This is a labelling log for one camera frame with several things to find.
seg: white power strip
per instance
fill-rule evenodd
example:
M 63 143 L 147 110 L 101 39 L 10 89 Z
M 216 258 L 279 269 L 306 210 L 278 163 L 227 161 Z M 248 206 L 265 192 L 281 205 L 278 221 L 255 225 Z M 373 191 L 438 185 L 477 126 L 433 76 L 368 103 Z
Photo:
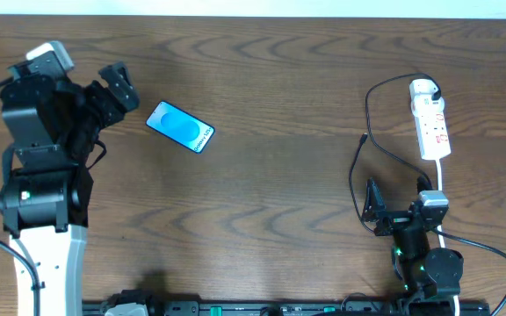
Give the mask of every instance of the white power strip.
M 429 79 L 417 79 L 409 85 L 411 112 L 415 116 L 421 158 L 438 160 L 450 154 L 450 142 L 446 130 L 445 100 L 433 100 L 438 87 Z

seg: phone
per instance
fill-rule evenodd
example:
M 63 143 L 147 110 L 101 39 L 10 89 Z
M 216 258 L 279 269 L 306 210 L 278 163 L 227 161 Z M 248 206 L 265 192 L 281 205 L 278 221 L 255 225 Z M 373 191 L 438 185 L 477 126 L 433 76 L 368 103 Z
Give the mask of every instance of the phone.
M 160 102 L 146 125 L 200 154 L 214 135 L 214 128 L 165 101 Z

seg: white cable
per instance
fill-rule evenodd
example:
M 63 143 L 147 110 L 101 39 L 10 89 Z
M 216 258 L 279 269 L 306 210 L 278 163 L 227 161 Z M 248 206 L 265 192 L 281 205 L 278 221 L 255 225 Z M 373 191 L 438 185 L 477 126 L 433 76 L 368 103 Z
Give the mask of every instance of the white cable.
M 437 164 L 437 180 L 438 180 L 437 190 L 443 190 L 443 170 L 440 167 L 440 159 L 436 159 L 435 163 Z M 439 232 L 442 232 L 443 227 L 439 225 L 439 226 L 437 226 L 437 230 Z M 439 235 L 438 236 L 438 243 L 440 243 L 441 248 L 444 248 L 445 247 L 445 237 Z
M 443 190 L 443 170 L 440 167 L 440 159 L 436 159 L 435 163 L 437 164 L 437 190 Z M 441 225 L 437 226 L 437 230 L 439 232 L 443 231 L 443 227 Z M 445 247 L 445 237 L 439 235 L 438 236 L 438 243 L 440 244 L 441 248 Z M 458 299 L 458 295 L 454 295 L 454 316 L 460 316 L 460 302 Z

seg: wall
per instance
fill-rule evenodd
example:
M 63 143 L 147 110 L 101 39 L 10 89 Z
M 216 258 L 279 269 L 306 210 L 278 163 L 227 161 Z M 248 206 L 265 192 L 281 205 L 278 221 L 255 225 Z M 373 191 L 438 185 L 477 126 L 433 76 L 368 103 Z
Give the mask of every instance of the wall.
M 506 18 L 506 0 L 0 0 L 2 14 Z

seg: wood grain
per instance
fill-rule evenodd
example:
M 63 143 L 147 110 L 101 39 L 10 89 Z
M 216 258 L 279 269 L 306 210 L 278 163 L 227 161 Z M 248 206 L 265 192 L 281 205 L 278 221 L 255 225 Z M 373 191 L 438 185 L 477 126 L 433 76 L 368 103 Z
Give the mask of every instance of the wood grain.
M 122 60 L 141 94 L 139 110 L 102 132 L 109 154 L 92 170 L 84 298 L 137 286 L 203 299 L 400 291 L 392 241 L 360 227 L 346 175 L 366 91 L 413 71 L 433 75 L 447 102 L 445 230 L 506 252 L 506 21 L 0 16 L 0 80 L 57 39 L 74 81 Z M 407 84 L 372 96 L 374 133 L 433 176 L 434 163 L 419 159 Z M 145 126 L 162 99 L 216 127 L 205 153 Z M 0 155 L 10 142 L 0 119 Z M 355 174 L 358 198 L 368 176 L 391 208 L 415 197 L 416 175 L 372 146 Z M 495 307 L 506 262 L 448 245 L 465 257 L 462 297 Z M 0 252 L 0 314 L 15 306 L 12 261 Z

